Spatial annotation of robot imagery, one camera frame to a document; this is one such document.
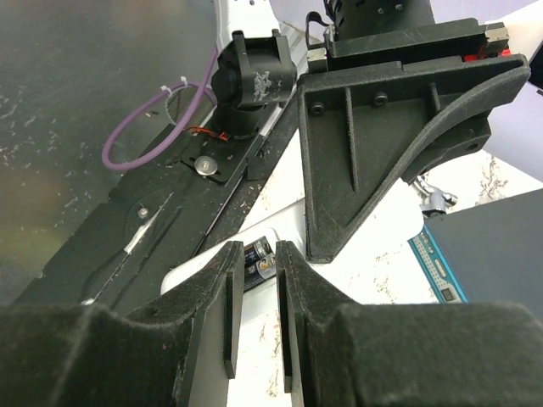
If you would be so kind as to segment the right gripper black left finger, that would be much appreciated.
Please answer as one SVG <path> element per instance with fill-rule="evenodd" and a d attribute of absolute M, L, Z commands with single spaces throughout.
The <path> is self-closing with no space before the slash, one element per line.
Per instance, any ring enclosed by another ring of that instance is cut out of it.
<path fill-rule="evenodd" d="M 1 309 L 4 406 L 223 406 L 235 377 L 244 246 L 122 316 L 101 304 Z"/>

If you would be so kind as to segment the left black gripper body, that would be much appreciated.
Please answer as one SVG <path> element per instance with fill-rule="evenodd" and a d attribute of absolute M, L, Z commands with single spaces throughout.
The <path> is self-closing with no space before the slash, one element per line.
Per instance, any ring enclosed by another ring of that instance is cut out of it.
<path fill-rule="evenodd" d="M 501 22 L 481 25 L 474 18 L 405 28 L 311 45 L 310 70 L 344 70 L 401 62 L 412 64 L 459 56 L 469 61 L 509 54 L 509 31 Z"/>

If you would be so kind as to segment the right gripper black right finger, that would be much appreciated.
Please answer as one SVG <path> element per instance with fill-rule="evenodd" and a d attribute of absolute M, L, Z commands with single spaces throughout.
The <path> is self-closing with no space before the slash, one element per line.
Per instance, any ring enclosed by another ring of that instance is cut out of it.
<path fill-rule="evenodd" d="M 542 324 L 509 303 L 359 304 L 276 246 L 295 406 L 539 406 Z"/>

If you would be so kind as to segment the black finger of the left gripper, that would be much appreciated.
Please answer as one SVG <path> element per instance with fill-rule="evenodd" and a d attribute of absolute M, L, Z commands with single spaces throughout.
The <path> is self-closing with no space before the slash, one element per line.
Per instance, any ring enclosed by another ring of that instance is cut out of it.
<path fill-rule="evenodd" d="M 396 181 L 478 152 L 490 138 L 490 112 L 511 103 L 529 75 L 521 54 L 303 75 L 309 260 L 333 261 Z"/>

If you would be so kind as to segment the white remote control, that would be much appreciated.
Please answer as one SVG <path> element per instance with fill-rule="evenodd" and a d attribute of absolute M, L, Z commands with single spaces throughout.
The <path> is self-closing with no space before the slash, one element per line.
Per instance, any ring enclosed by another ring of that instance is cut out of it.
<path fill-rule="evenodd" d="M 418 197 L 407 184 L 397 181 L 331 263 L 318 264 L 308 257 L 304 257 L 304 260 L 328 280 L 342 280 L 359 267 L 367 265 L 379 252 L 414 237 L 422 228 L 423 216 L 418 208 Z M 226 241 L 242 241 L 249 244 L 260 237 L 266 237 L 272 245 L 282 240 L 291 241 L 304 254 L 305 201 L 301 199 L 292 203 L 285 209 L 228 237 Z M 199 272 L 226 241 L 219 242 L 169 271 L 161 283 L 160 293 L 167 293 Z M 247 325 L 276 309 L 275 282 L 264 282 L 244 294 L 242 323 Z"/>

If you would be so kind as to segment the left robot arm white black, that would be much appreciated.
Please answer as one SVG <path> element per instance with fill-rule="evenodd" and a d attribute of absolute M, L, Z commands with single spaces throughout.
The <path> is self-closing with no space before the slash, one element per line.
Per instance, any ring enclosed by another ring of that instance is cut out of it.
<path fill-rule="evenodd" d="M 526 84 L 501 22 L 439 23 L 428 1 L 326 1 L 302 28 L 269 1 L 218 1 L 214 127 L 254 135 L 297 97 L 306 254 L 333 261 L 397 182 L 478 150 Z"/>

